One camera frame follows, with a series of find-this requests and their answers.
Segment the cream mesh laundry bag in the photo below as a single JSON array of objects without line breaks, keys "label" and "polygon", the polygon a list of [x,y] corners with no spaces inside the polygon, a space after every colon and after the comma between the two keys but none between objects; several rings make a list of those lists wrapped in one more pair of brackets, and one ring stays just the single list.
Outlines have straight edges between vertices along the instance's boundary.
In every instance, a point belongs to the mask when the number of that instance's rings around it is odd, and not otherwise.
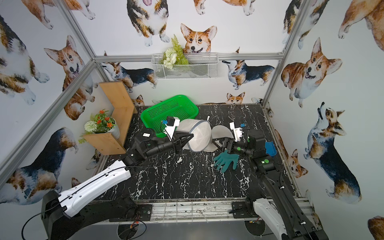
[{"label": "cream mesh laundry bag", "polygon": [[232,131],[223,125],[217,125],[213,127],[211,137],[212,137],[212,140],[208,144],[208,146],[204,149],[204,152],[215,152],[216,150],[221,149],[222,144],[220,144],[219,140],[215,141],[215,143],[219,145],[219,147],[217,147],[213,143],[213,139],[221,139],[221,138],[233,139],[234,138]]}]

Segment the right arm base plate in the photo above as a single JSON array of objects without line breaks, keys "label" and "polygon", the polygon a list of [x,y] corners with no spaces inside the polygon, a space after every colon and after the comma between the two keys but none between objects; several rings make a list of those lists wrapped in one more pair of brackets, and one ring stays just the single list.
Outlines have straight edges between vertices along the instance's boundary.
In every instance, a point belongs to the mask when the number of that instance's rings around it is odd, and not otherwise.
[{"label": "right arm base plate", "polygon": [[232,202],[232,209],[229,211],[235,219],[256,218],[252,203],[249,199],[240,202]]}]

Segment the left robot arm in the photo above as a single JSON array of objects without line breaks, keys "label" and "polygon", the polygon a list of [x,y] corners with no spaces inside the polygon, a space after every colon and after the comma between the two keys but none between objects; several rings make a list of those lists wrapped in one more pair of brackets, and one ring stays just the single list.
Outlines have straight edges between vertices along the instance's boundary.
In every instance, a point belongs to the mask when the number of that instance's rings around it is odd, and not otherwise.
[{"label": "left robot arm", "polygon": [[134,144],[123,156],[104,171],[60,194],[53,191],[43,197],[42,221],[50,240],[67,240],[89,225],[109,219],[137,220],[139,207],[123,196],[109,202],[92,201],[119,183],[132,177],[143,162],[158,154],[180,151],[193,134],[174,132],[172,138],[158,138],[153,129],[144,128],[134,138]]}]

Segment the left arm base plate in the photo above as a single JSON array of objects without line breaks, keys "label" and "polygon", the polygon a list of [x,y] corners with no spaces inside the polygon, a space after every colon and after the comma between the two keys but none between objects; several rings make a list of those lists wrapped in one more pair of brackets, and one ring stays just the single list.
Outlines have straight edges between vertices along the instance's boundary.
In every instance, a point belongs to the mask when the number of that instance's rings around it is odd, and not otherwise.
[{"label": "left arm base plate", "polygon": [[149,222],[151,220],[152,211],[153,205],[139,204],[135,209],[129,210],[125,216],[109,219],[109,222],[133,222],[138,220]]}]

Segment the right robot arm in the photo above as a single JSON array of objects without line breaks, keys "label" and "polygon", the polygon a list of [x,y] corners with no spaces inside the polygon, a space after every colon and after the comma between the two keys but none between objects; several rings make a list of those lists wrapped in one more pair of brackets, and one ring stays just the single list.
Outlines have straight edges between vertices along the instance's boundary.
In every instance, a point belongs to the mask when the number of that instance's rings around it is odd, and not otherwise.
[{"label": "right robot arm", "polygon": [[289,191],[273,157],[266,149],[264,137],[248,136],[245,142],[232,138],[213,139],[212,143],[228,155],[247,157],[273,204],[265,198],[252,202],[253,211],[266,223],[278,240],[327,240],[324,230],[318,230],[308,219]]}]

